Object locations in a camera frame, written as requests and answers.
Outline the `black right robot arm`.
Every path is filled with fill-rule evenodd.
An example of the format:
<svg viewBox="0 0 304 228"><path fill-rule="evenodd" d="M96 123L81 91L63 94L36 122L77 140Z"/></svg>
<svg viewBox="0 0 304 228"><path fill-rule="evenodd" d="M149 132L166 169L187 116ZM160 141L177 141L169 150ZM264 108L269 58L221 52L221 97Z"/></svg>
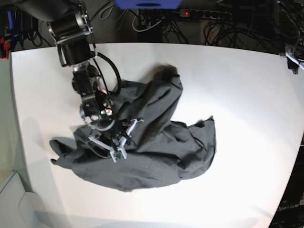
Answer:
<svg viewBox="0 0 304 228"><path fill-rule="evenodd" d="M94 45L95 41L84 3L70 0L2 0L0 5L15 6L47 23L61 66L73 68L73 88L81 97L80 116L93 130L88 140L109 151L114 162L120 158L126 159L125 145L133 143L130 134L140 120L121 119L130 106L129 102L123 103L118 111L112 110L111 96L119 95L122 81L115 64L97 52L95 47L89 46ZM99 88L102 72L99 65L89 63L96 57L105 60L114 70L116 91Z"/></svg>

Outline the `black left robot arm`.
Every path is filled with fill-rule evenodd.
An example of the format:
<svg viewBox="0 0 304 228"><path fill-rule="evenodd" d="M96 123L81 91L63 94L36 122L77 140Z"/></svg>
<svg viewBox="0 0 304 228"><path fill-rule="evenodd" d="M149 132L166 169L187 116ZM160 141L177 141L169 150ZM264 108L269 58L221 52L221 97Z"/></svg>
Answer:
<svg viewBox="0 0 304 228"><path fill-rule="evenodd" d="M297 75L304 69L304 2L277 0L275 3L275 22L285 46L282 56L287 60L288 69Z"/></svg>

